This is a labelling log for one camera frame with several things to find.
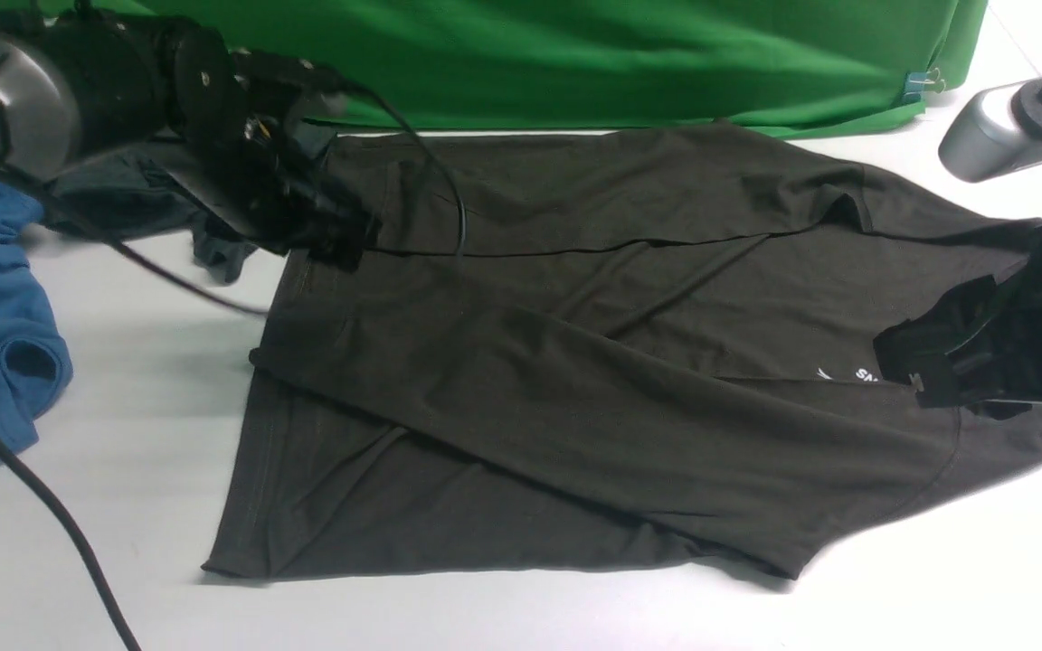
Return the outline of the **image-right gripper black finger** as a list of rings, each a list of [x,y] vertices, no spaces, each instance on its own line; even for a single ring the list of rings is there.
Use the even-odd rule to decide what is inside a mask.
[[[923,408],[967,405],[968,389],[960,387],[956,351],[973,335],[979,310],[996,292],[992,276],[950,287],[915,318],[890,326],[874,339],[882,379],[914,389]]]

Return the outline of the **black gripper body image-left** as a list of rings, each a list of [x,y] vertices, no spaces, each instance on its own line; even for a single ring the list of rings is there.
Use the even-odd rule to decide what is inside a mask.
[[[214,29],[187,30],[173,58],[173,129],[183,141],[174,178],[258,248],[303,250],[356,271],[380,220],[294,137],[311,108],[330,106],[348,87],[322,62],[233,51]]]

